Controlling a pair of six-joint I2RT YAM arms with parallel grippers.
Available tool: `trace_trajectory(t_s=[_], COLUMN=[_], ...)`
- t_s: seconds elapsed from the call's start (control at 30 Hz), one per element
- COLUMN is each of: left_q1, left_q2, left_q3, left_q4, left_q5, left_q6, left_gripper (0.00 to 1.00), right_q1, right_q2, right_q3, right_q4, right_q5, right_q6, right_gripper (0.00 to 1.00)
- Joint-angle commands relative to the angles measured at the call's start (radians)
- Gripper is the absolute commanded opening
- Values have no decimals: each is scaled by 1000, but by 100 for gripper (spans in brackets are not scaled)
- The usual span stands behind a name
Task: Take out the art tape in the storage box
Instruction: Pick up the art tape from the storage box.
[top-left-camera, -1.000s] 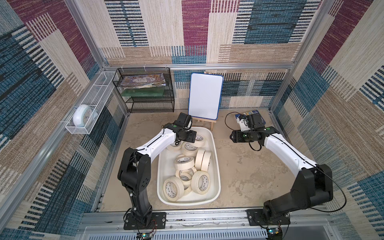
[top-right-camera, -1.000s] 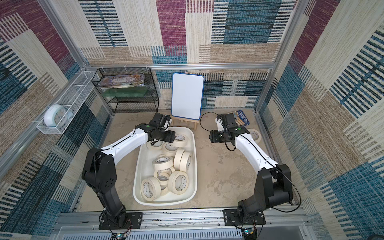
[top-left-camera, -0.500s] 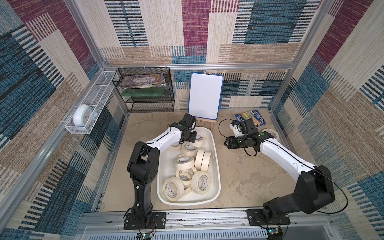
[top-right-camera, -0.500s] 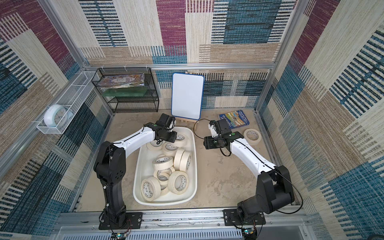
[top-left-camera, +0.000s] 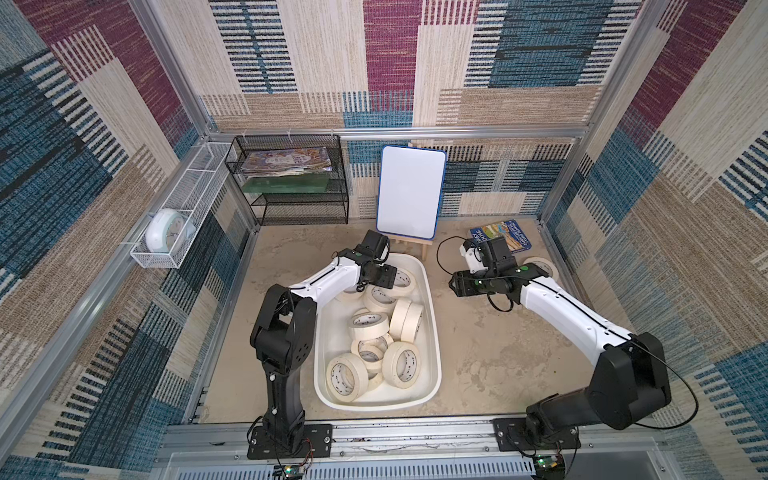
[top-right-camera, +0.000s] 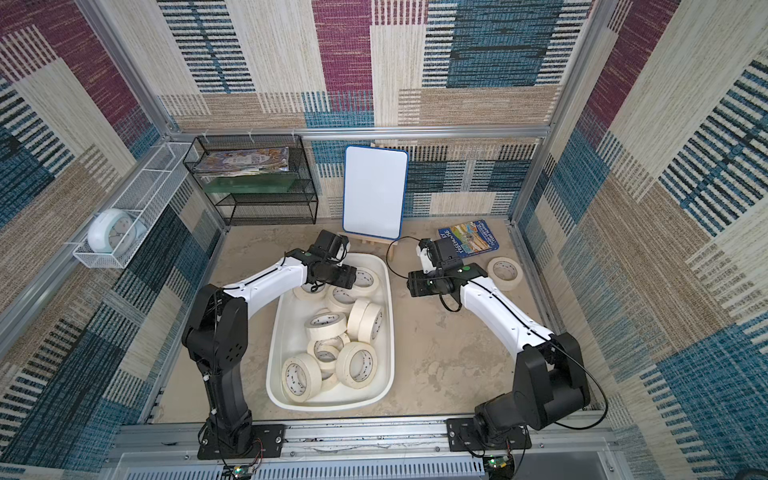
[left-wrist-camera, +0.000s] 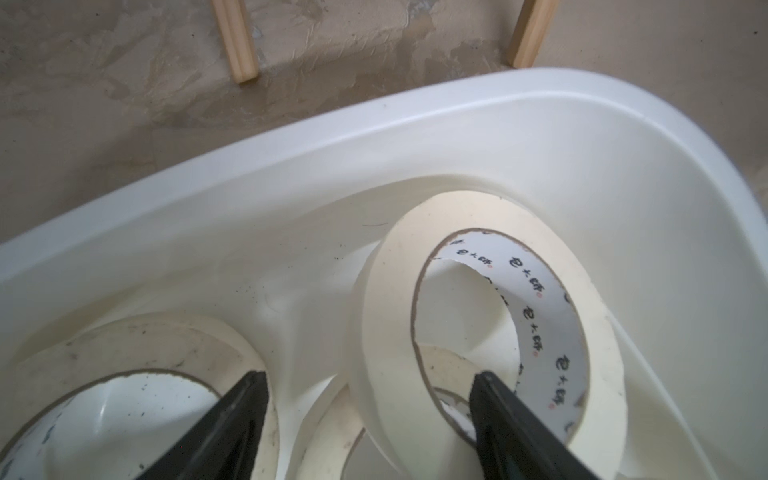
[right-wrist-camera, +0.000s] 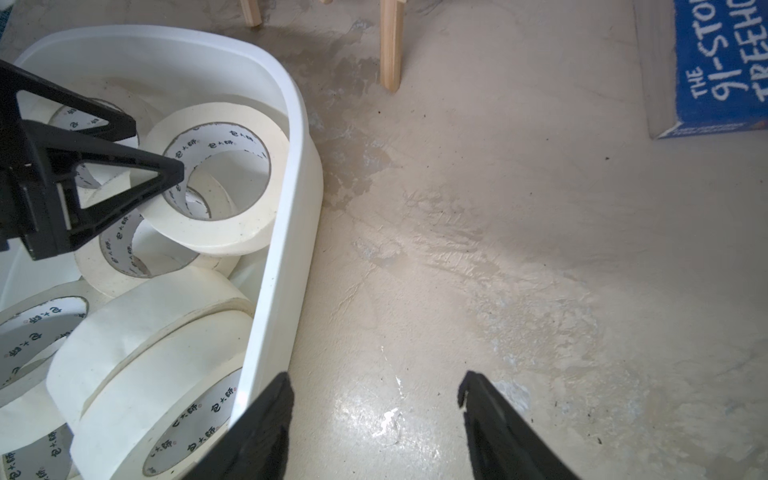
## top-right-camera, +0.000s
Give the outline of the masking tape roll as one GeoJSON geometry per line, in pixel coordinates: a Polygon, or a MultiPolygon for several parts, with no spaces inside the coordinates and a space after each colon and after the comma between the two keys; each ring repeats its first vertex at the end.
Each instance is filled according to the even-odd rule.
{"type": "Polygon", "coordinates": [[[487,273],[501,291],[512,291],[523,280],[522,267],[509,257],[491,259],[487,265],[487,273]]]}
{"type": "Polygon", "coordinates": [[[332,286],[325,297],[327,309],[334,313],[350,313],[356,301],[351,290],[337,286],[332,286]]]}
{"type": "Polygon", "coordinates": [[[371,297],[378,291],[380,285],[379,276],[374,271],[357,267],[356,278],[350,292],[354,298],[371,297]]]}
{"type": "Polygon", "coordinates": [[[321,301],[327,295],[327,286],[325,284],[304,284],[292,290],[292,293],[298,301],[315,302],[321,301]]]}

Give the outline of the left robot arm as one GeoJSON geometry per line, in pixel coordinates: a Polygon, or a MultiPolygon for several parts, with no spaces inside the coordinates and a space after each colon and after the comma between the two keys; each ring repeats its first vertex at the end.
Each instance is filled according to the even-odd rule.
{"type": "Polygon", "coordinates": [[[323,230],[308,249],[289,250],[261,272],[227,286],[207,284],[198,290],[181,342],[203,377],[209,405],[198,434],[200,460],[260,456],[240,372],[249,319],[304,285],[352,287],[356,268],[344,263],[348,251],[347,236],[323,230]]]}

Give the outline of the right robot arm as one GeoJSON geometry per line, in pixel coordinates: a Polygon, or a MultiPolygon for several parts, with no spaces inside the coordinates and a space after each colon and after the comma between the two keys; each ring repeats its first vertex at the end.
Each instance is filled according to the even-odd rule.
{"type": "Polygon", "coordinates": [[[475,314],[515,357],[513,387],[475,408],[474,429],[484,444],[515,429],[541,430],[591,403],[581,347],[570,334],[537,323],[475,263],[466,264],[451,240],[421,239],[421,268],[407,277],[413,297],[451,296],[475,314]]]}

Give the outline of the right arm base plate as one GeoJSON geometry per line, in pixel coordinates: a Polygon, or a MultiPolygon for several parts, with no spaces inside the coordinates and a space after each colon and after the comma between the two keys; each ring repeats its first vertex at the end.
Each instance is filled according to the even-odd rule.
{"type": "Polygon", "coordinates": [[[504,450],[524,450],[532,446],[530,434],[522,425],[502,430],[481,427],[470,417],[449,417],[444,421],[452,452],[480,454],[504,450]]]}

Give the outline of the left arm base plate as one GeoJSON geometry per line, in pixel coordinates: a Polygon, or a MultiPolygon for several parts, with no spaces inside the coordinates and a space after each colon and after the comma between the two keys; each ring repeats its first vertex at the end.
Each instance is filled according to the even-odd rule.
{"type": "Polygon", "coordinates": [[[207,421],[198,434],[198,460],[279,458],[285,437],[285,424],[252,424],[233,435],[221,433],[207,421]]]}

